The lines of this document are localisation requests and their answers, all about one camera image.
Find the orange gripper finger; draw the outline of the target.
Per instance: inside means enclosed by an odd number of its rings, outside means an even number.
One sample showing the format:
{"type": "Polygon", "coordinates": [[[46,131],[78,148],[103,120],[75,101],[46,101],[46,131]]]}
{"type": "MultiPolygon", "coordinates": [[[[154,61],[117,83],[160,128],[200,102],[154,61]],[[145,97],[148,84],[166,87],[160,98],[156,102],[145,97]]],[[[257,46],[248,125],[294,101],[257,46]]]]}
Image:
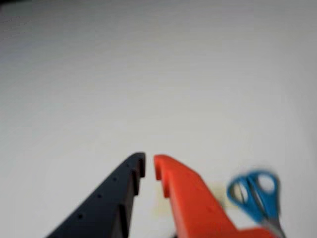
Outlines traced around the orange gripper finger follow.
{"type": "Polygon", "coordinates": [[[179,238],[271,238],[263,228],[237,229],[201,176],[168,155],[154,155],[156,179],[170,200],[179,238]]]}

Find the dark navy gripper finger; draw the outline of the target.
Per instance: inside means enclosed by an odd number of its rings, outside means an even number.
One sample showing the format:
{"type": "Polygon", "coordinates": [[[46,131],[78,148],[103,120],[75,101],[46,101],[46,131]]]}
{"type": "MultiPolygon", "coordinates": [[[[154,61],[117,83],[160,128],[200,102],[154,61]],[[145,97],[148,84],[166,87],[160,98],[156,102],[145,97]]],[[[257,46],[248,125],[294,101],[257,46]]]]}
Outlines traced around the dark navy gripper finger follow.
{"type": "Polygon", "coordinates": [[[50,238],[126,238],[134,197],[145,177],[146,154],[126,158],[54,231],[50,238]]]}

